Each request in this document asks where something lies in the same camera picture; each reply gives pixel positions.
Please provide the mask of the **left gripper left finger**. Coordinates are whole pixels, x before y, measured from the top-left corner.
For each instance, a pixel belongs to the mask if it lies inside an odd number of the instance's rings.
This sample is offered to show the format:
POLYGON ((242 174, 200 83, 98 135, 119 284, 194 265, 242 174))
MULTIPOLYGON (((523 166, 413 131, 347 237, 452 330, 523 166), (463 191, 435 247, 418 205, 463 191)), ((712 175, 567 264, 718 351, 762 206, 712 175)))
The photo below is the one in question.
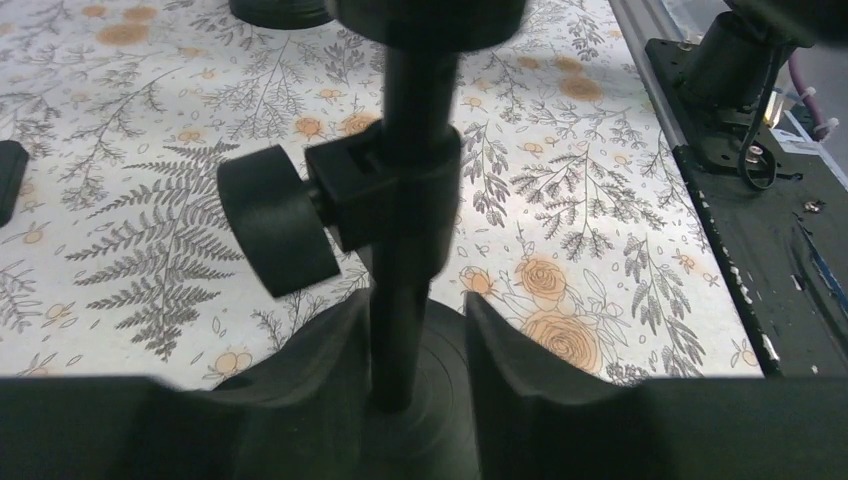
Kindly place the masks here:
POLYGON ((1 383, 5 479, 346 479, 370 385, 365 292, 212 390, 132 376, 1 383))

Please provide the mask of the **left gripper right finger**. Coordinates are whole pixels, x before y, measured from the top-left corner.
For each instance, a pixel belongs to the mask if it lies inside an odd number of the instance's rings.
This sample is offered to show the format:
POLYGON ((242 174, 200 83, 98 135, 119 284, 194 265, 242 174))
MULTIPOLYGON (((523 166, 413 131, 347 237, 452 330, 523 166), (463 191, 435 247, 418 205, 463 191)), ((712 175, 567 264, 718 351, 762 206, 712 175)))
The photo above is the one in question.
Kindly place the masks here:
POLYGON ((605 382, 465 300, 486 479, 843 479, 839 378, 605 382))

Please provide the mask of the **black round-base phone stand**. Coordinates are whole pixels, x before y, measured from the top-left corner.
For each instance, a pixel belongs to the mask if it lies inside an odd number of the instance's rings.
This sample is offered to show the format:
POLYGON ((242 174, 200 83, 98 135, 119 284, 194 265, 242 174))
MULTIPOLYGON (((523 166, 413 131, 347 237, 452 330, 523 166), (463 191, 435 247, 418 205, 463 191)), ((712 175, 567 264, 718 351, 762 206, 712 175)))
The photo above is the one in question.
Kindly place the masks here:
POLYGON ((230 12, 252 26, 300 30, 332 21, 322 0, 229 0, 230 12))

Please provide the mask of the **black folding phone stand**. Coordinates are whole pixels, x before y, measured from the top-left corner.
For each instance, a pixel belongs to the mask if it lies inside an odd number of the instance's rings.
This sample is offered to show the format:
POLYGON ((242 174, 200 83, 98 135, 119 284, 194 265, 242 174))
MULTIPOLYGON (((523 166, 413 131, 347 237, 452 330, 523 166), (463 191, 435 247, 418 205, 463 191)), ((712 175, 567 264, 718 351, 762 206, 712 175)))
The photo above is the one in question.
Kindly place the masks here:
POLYGON ((1 142, 1 226, 9 223, 24 180, 29 153, 17 141, 1 142))

